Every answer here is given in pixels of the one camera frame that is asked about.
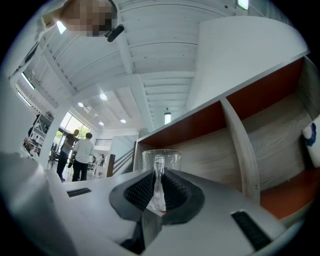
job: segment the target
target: dark pants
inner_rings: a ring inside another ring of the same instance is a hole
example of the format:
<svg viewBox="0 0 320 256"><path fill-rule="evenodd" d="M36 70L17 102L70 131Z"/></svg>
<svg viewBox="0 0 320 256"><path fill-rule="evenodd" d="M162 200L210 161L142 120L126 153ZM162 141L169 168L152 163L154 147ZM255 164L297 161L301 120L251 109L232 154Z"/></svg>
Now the dark pants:
<svg viewBox="0 0 320 256"><path fill-rule="evenodd" d="M63 151L60 151L58 165L56 167L56 173L59 175L59 177L62 177L62 173L66 167L67 161L68 155Z"/></svg>
<svg viewBox="0 0 320 256"><path fill-rule="evenodd" d="M73 182L77 182L79 179L79 175L81 172L81 180L86 181L87 180L87 170L88 170L88 164L78 162L77 160L74 160L73 164Z"/></svg>

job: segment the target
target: white shelf divider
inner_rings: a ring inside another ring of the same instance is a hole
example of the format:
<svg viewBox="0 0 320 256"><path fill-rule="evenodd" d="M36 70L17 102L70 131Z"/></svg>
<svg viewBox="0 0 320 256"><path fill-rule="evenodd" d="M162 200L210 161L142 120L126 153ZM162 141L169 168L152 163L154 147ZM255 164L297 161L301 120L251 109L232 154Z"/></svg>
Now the white shelf divider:
<svg viewBox="0 0 320 256"><path fill-rule="evenodd" d="M259 204L260 179L255 152L246 129L230 102L226 98L220 101L239 163L242 193Z"/></svg>

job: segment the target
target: window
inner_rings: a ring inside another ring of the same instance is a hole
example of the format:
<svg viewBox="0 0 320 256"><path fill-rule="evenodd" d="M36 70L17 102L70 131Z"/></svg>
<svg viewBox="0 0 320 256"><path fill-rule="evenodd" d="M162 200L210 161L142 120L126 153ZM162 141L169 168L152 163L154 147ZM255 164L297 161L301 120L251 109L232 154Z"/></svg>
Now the window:
<svg viewBox="0 0 320 256"><path fill-rule="evenodd" d="M79 135L77 136L77 138L79 140L82 140L86 137L86 133L90 131L90 128L85 126L82 122L80 122L78 119L76 119L72 114L68 112L63 118L60 124L60 130L56 132L53 141L53 143L56 143L58 145L58 147L56 147L58 152L60 152L60 149L65 142L67 134L73 134L75 130L79 130Z"/></svg>

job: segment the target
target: woman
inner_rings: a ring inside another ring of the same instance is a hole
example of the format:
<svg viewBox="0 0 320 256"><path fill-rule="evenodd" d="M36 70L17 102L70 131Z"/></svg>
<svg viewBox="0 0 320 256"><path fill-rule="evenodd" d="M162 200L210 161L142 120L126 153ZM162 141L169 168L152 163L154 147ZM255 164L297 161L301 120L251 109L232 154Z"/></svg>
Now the woman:
<svg viewBox="0 0 320 256"><path fill-rule="evenodd" d="M104 154L101 154L101 157L102 157L102 159L101 159L101 162L100 162L100 166L104 166L104 163L105 163L105 155Z"/></svg>

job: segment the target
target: white t-shirt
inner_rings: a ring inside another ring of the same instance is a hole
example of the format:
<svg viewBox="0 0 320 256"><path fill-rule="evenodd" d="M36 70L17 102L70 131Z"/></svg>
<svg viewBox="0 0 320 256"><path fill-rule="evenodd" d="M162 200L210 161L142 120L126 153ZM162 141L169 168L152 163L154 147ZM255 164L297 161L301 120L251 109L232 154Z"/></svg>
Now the white t-shirt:
<svg viewBox="0 0 320 256"><path fill-rule="evenodd" d="M90 156L94 154L94 145L89 139L81 139L75 144L73 151L76 151L75 160L87 164L90 162Z"/></svg>

